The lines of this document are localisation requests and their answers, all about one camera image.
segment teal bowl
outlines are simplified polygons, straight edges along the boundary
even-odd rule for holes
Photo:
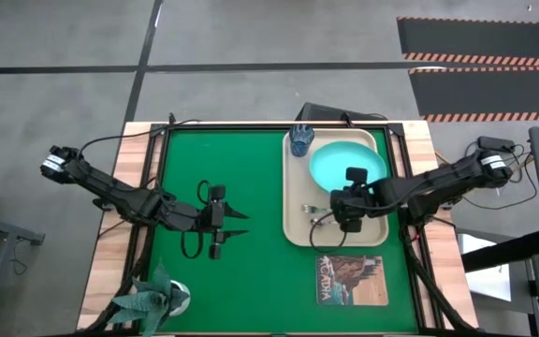
[[[369,147],[353,141],[335,141],[324,145],[313,154],[309,170],[315,182],[327,192],[350,186],[346,169],[367,170],[367,183],[386,177],[384,159]]]

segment orange and black striped mat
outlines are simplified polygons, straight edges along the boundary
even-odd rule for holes
[[[411,69],[409,77],[429,122],[539,120],[539,66]]]
[[[539,22],[399,17],[406,59],[539,66]]]

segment green table surface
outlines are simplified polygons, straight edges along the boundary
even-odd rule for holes
[[[385,161],[385,135],[372,130]],[[155,231],[151,274],[161,260],[170,276],[192,293],[190,306],[163,332],[415,332],[415,311],[396,214],[388,216],[387,240],[377,247],[342,248],[336,255],[382,256],[387,306],[320,306],[315,295],[315,257],[284,235],[282,141],[285,131],[172,132],[164,188],[194,205],[197,184],[226,186],[226,201],[248,220],[227,218],[225,230],[248,229],[228,240],[222,257],[210,260],[206,235],[197,259],[184,257],[181,233]],[[187,234],[187,248],[197,248]]]

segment utensil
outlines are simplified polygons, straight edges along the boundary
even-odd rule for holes
[[[328,222],[325,221],[319,221],[319,218],[313,218],[309,221],[313,226],[321,227],[324,225],[338,225],[338,221],[336,220],[330,220]]]
[[[307,204],[300,205],[300,210],[306,213],[330,212],[329,209],[315,207],[315,206],[307,205]]]
[[[313,154],[309,170],[315,182],[327,192],[350,186],[346,169],[367,170],[367,183],[386,177],[386,163],[374,150],[353,141],[334,141]]]

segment white pot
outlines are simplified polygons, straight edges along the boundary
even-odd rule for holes
[[[172,285],[176,286],[178,289],[180,289],[183,292],[187,293],[189,296],[188,296],[188,299],[184,300],[184,302],[182,303],[181,306],[179,306],[178,308],[176,308],[176,309],[169,312],[170,317],[182,314],[186,310],[186,308],[188,308],[188,305],[191,303],[191,297],[190,297],[191,291],[188,290],[188,288],[185,285],[183,285],[180,282],[176,282],[174,280],[172,280]]]

